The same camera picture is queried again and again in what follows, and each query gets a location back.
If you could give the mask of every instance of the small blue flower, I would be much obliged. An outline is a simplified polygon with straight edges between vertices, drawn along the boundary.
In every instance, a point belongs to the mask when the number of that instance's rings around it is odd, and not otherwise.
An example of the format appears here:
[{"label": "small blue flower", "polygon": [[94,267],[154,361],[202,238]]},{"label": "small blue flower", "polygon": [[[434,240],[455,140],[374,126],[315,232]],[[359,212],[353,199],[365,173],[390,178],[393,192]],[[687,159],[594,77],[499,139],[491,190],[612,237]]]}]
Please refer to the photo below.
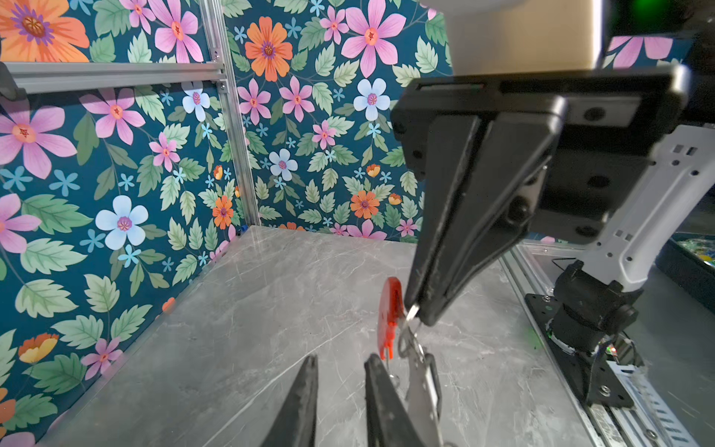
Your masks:
[{"label": "small blue flower", "polygon": [[134,176],[130,175],[127,177],[125,174],[121,174],[121,177],[122,177],[122,181],[117,183],[117,185],[120,188],[124,187],[124,191],[129,191],[129,188],[134,186],[134,183],[132,183]]},{"label": "small blue flower", "polygon": [[322,0],[310,0],[312,6],[310,12],[315,12],[316,17],[320,17],[320,12],[325,10],[325,5],[322,5]]},{"label": "small blue flower", "polygon": [[340,87],[339,89],[332,90],[332,98],[336,99],[338,102],[342,101],[345,98],[345,95],[342,93],[342,87]]},{"label": "small blue flower", "polygon": [[184,184],[184,180],[186,179],[186,172],[184,172],[183,167],[179,167],[178,171],[174,170],[172,174],[174,175],[174,177],[177,178],[177,182],[181,183],[182,185]]},{"label": "small blue flower", "polygon": [[264,126],[263,123],[260,123],[256,130],[261,137],[265,137],[266,135],[268,135],[268,128]]},{"label": "small blue flower", "polygon": [[164,262],[162,262],[162,265],[164,266],[165,272],[171,272],[172,267],[174,266],[174,263],[172,262],[172,257],[169,256]]},{"label": "small blue flower", "polygon": [[104,244],[100,242],[100,240],[104,239],[104,237],[107,236],[104,233],[99,233],[98,235],[94,235],[94,230],[90,228],[87,230],[87,237],[89,239],[81,240],[79,241],[79,244],[83,247],[85,245],[88,245],[87,247],[87,252],[91,253],[92,250],[94,250],[95,247],[97,248],[104,248]]},{"label": "small blue flower", "polygon": [[295,17],[292,18],[290,24],[285,24],[285,28],[288,30],[288,37],[290,37],[290,35],[292,34],[293,37],[295,37],[296,39],[298,38],[298,33],[300,33],[300,30],[303,29],[302,26],[295,24]]},{"label": "small blue flower", "polygon": [[126,261],[124,263],[124,268],[129,267],[132,264],[132,262],[134,264],[139,264],[139,260],[137,259],[137,256],[139,256],[139,254],[142,252],[141,250],[136,249],[136,250],[132,251],[132,246],[127,244],[127,246],[124,247],[124,251],[127,253],[124,255],[119,255],[117,257],[117,259],[120,261]]},{"label": "small blue flower", "polygon": [[375,124],[369,123],[369,124],[368,124],[368,127],[370,128],[370,130],[368,130],[368,135],[372,135],[373,138],[375,138],[375,135],[379,135],[379,134],[383,133],[383,131],[380,130],[380,123],[379,123],[379,122],[378,122],[378,123],[375,123]]},{"label": "small blue flower", "polygon": [[65,177],[64,172],[62,172],[61,170],[54,170],[54,176],[57,177],[59,182],[50,183],[49,189],[54,191],[58,190],[59,188],[62,188],[62,197],[67,197],[69,195],[70,189],[73,189],[75,191],[79,189],[79,185],[75,185],[74,183],[72,183],[77,178],[76,172],[73,172],[67,177]]},{"label": "small blue flower", "polygon": [[12,172],[8,170],[0,170],[0,175],[7,178],[8,181],[5,182],[2,187],[5,190],[9,190],[13,186],[17,186],[18,191],[24,191],[25,190],[25,185],[23,185],[23,182],[31,182],[32,177],[28,176],[22,176],[25,173],[25,166],[18,166],[15,168],[15,173],[13,174]]},{"label": "small blue flower", "polygon": [[171,103],[172,103],[173,100],[174,100],[174,98],[172,98],[172,95],[169,94],[169,90],[164,90],[164,91],[162,92],[162,102],[163,102],[164,104],[166,104],[167,106],[168,106],[168,105],[171,105]]},{"label": "small blue flower", "polygon": [[238,29],[238,26],[234,26],[233,30],[236,32],[236,36],[233,38],[234,40],[240,40],[241,43],[243,43],[243,39],[248,37],[248,36],[246,36],[246,27],[245,26],[241,26],[241,29]]}]

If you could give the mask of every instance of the black mounting plate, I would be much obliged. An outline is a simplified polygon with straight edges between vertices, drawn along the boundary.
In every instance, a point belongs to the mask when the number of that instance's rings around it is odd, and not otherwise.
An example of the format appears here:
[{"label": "black mounting plate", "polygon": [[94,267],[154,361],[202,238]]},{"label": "black mounting plate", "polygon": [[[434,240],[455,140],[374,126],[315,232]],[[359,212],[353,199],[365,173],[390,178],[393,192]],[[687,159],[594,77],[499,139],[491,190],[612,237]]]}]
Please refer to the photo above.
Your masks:
[{"label": "black mounting plate", "polygon": [[[617,408],[633,406],[633,399],[611,370],[611,367],[606,363],[605,356],[597,359],[594,365],[592,357],[579,355],[578,353],[569,355],[551,340],[546,326],[561,308],[558,298],[529,293],[524,297],[524,300],[531,311],[533,319],[536,321],[538,329],[544,339],[547,340],[546,344],[556,359],[559,368],[561,368],[564,377],[566,377],[566,381],[580,402],[586,405],[601,403]],[[584,393],[586,389],[585,383],[588,382],[589,376],[591,376],[591,385],[588,387],[588,392]],[[603,386],[608,389],[605,394],[601,391]]]}]

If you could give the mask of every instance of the red key tag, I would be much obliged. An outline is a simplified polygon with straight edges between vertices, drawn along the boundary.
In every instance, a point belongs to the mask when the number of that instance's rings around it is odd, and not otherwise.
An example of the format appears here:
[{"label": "red key tag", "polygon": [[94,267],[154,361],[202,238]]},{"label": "red key tag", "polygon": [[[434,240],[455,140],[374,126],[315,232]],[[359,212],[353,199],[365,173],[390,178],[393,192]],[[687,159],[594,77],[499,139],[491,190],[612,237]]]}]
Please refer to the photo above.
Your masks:
[{"label": "red key tag", "polygon": [[400,280],[390,276],[385,281],[383,294],[380,296],[380,317],[378,319],[378,352],[385,359],[385,349],[393,357],[395,331],[403,316],[402,285]]}]

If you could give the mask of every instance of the orange flower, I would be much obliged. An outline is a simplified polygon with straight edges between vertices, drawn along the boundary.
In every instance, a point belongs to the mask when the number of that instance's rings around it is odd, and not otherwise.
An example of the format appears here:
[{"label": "orange flower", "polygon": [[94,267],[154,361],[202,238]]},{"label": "orange flower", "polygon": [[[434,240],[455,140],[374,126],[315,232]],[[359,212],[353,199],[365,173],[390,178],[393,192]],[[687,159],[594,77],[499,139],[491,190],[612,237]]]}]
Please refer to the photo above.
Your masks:
[{"label": "orange flower", "polygon": [[388,202],[390,203],[390,205],[399,205],[400,203],[402,203],[402,197],[400,197],[399,194],[392,193],[388,198]]},{"label": "orange flower", "polygon": [[380,165],[378,164],[371,164],[368,166],[368,175],[371,177],[377,177],[377,175],[380,174]]},{"label": "orange flower", "polygon": [[360,191],[356,195],[352,196],[350,209],[355,211],[356,216],[370,219],[378,213],[379,206],[380,201],[375,199],[374,192],[368,192],[366,194],[365,191]]},{"label": "orange flower", "polygon": [[89,62],[84,25],[62,17],[67,0],[0,0],[3,62]]},{"label": "orange flower", "polygon": [[303,227],[298,227],[295,223],[293,222],[288,222],[288,226],[286,227],[283,224],[280,224],[279,228],[282,228],[284,230],[298,230],[298,231],[305,231],[305,228]]},{"label": "orange flower", "polygon": [[221,196],[220,199],[216,199],[216,208],[214,208],[214,223],[217,227],[221,227],[221,230],[225,230],[227,226],[231,225],[231,219],[233,218],[233,210],[231,206],[233,204],[228,197]]},{"label": "orange flower", "polygon": [[21,362],[37,363],[47,356],[57,344],[59,335],[41,334],[22,343],[17,355]]},{"label": "orange flower", "polygon": [[255,59],[251,68],[258,76],[265,71],[266,81],[276,82],[278,74],[281,77],[288,74],[290,67],[285,60],[293,58],[293,45],[284,42],[288,33],[281,24],[276,24],[274,28],[270,17],[261,17],[258,24],[260,30],[255,23],[248,29],[247,34],[251,42],[246,42],[246,57]]}]

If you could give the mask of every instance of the marble table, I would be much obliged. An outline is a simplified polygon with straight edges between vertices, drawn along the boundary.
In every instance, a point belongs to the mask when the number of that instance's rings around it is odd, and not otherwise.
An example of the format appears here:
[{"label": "marble table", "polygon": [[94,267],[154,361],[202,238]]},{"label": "marble table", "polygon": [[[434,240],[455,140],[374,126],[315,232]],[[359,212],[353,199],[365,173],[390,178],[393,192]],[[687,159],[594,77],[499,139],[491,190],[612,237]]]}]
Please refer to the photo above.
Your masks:
[{"label": "marble table", "polygon": [[[316,353],[316,445],[366,446],[363,362],[376,351],[380,291],[391,275],[406,283],[414,252],[252,227],[40,445],[260,446],[302,359]],[[419,336],[437,360],[446,441],[591,445],[498,262]],[[405,363],[391,365],[403,395]]]}]

